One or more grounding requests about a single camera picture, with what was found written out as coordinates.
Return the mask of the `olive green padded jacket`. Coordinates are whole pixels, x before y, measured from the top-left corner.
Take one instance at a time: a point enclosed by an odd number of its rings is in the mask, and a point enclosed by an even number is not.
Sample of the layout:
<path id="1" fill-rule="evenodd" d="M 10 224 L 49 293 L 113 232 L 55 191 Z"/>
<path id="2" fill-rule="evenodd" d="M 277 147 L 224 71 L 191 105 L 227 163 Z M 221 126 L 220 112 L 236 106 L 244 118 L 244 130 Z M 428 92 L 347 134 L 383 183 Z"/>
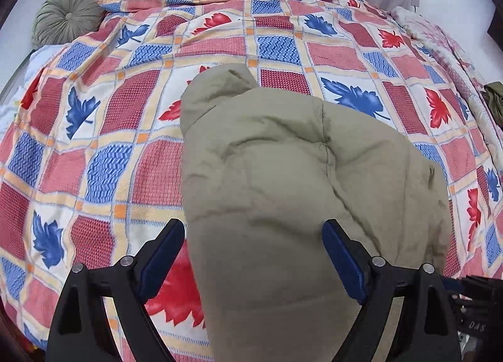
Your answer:
<path id="1" fill-rule="evenodd" d="M 217 361 L 330 361 L 359 312 L 321 241 L 443 269 L 446 176 L 376 118 L 214 66 L 182 95 L 188 252 Z"/>

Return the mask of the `pink patterned folded quilt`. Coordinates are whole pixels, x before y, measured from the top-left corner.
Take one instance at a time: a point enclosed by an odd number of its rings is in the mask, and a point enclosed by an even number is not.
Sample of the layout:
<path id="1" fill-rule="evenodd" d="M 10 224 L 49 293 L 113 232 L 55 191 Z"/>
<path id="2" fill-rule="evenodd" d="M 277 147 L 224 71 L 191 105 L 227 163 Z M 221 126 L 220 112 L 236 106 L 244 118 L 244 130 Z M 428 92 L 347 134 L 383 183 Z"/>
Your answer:
<path id="1" fill-rule="evenodd" d="M 390 15 L 411 38 L 421 42 L 434 60 L 446 71 L 475 118 L 494 165 L 501 173 L 502 129 L 494 120 L 484 100 L 482 77 L 466 52 L 438 25 L 428 22 L 420 14 L 397 6 L 391 10 Z"/>

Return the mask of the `red blue patchwork bedspread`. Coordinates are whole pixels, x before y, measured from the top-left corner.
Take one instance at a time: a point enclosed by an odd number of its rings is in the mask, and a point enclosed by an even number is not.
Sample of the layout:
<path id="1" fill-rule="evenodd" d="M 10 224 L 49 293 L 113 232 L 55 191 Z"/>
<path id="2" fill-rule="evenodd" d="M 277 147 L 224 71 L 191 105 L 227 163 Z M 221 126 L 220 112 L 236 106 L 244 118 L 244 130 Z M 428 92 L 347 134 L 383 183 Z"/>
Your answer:
<path id="1" fill-rule="evenodd" d="M 183 218 L 181 96 L 243 62 L 268 87 L 352 106 L 446 176 L 444 272 L 502 275 L 502 172 L 425 46 L 364 0 L 100 0 L 100 27 L 37 69 L 1 142 L 4 360 L 41 360 L 72 265 L 106 267 Z"/>

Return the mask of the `round green pleated cushion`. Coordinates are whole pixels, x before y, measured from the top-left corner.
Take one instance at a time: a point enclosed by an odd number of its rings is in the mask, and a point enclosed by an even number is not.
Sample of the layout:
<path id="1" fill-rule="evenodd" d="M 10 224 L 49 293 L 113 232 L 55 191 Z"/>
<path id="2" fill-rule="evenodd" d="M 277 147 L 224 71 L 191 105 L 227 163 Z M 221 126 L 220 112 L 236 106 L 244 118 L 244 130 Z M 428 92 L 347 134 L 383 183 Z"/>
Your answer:
<path id="1" fill-rule="evenodd" d="M 33 48 L 73 42 L 96 31 L 104 10 L 98 0 L 46 0 L 38 10 L 31 33 Z"/>

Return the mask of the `dark green cloth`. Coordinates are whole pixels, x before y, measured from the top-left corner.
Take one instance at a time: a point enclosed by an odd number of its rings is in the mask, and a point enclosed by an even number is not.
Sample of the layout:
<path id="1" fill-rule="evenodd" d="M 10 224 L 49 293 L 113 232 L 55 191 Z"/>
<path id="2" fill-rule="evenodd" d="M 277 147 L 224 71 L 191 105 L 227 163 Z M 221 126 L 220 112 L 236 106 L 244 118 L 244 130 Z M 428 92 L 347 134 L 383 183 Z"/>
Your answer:
<path id="1" fill-rule="evenodd" d="M 482 97 L 496 124 L 503 128 L 503 83 L 493 82 L 484 85 Z"/>

